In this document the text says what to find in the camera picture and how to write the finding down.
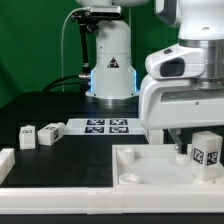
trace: small cube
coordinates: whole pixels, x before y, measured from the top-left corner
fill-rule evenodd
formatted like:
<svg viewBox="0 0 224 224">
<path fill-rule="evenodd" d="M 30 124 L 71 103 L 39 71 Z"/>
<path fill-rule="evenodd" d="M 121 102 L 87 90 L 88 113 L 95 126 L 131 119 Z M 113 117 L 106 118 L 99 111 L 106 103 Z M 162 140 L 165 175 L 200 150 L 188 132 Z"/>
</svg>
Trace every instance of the small cube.
<svg viewBox="0 0 224 224">
<path fill-rule="evenodd" d="M 27 125 L 20 128 L 19 133 L 20 149 L 35 149 L 36 147 L 36 133 L 35 127 Z"/>
<path fill-rule="evenodd" d="M 37 132 L 40 145 L 53 145 L 64 135 L 64 123 L 51 123 Z"/>
<path fill-rule="evenodd" d="M 210 131 L 198 132 L 192 139 L 191 172 L 207 181 L 218 176 L 222 137 Z"/>
</svg>

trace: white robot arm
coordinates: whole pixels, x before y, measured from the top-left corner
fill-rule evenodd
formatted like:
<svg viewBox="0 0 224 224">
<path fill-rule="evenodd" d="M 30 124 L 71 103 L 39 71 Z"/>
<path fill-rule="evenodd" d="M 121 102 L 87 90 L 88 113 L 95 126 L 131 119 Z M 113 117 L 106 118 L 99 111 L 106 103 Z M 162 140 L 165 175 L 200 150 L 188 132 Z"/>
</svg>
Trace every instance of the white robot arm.
<svg viewBox="0 0 224 224">
<path fill-rule="evenodd" d="M 224 1 L 157 0 L 167 24 L 180 23 L 179 44 L 149 55 L 140 89 L 145 129 L 224 124 Z"/>
<path fill-rule="evenodd" d="M 98 10 L 99 15 L 116 6 L 137 6 L 149 0 L 77 0 L 82 6 Z M 120 20 L 101 20 L 96 31 L 97 63 L 91 72 L 89 99 L 104 104 L 123 104 L 139 95 L 136 71 L 131 65 L 131 32 Z"/>
</svg>

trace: black cable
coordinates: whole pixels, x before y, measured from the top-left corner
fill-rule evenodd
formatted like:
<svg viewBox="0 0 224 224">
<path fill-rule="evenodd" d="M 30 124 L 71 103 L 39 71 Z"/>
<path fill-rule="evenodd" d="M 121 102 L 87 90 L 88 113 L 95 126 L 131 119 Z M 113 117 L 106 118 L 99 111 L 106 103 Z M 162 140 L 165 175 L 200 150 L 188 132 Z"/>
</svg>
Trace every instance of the black cable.
<svg viewBox="0 0 224 224">
<path fill-rule="evenodd" d="M 68 86 L 68 85 L 80 85 L 82 84 L 81 82 L 69 82 L 69 83 L 58 83 L 50 86 L 48 89 L 46 89 L 44 92 L 50 92 L 51 89 L 57 87 L 57 86 Z"/>
<path fill-rule="evenodd" d="M 60 78 L 60 79 L 56 79 L 55 81 L 51 82 L 49 85 L 47 85 L 43 90 L 42 92 L 47 92 L 47 90 L 53 86 L 54 84 L 56 83 L 59 83 L 59 82 L 62 82 L 62 81 L 65 81 L 65 80 L 69 80 L 69 79 L 75 79 L 75 78 L 79 78 L 78 75 L 70 75 L 70 76 L 65 76 L 63 78 Z"/>
</svg>

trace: black table surface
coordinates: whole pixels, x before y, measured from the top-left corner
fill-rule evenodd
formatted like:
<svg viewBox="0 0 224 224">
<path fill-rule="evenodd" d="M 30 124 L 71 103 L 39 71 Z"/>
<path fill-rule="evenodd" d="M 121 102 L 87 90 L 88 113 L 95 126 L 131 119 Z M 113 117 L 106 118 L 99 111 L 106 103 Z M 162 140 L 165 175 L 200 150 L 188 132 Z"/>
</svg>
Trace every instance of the black table surface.
<svg viewBox="0 0 224 224">
<path fill-rule="evenodd" d="M 53 146 L 19 150 L 20 127 L 70 118 L 137 118 L 138 105 L 93 104 L 78 93 L 25 93 L 0 110 L 0 147 L 16 164 L 1 187 L 112 187 L 112 145 L 145 144 L 142 135 L 64 136 Z M 1 215 L 0 223 L 224 223 L 223 214 Z"/>
</svg>

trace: blue light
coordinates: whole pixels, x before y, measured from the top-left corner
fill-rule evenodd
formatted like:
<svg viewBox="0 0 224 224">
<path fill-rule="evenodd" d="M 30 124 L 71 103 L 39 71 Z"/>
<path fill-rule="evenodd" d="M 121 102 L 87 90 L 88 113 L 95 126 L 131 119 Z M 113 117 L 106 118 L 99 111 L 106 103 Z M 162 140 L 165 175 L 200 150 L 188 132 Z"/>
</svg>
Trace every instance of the blue light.
<svg viewBox="0 0 224 224">
<path fill-rule="evenodd" d="M 135 70 L 135 92 L 138 92 L 139 90 L 137 89 L 137 71 Z"/>
<path fill-rule="evenodd" d="M 93 92 L 93 70 L 90 73 L 90 92 Z"/>
</svg>

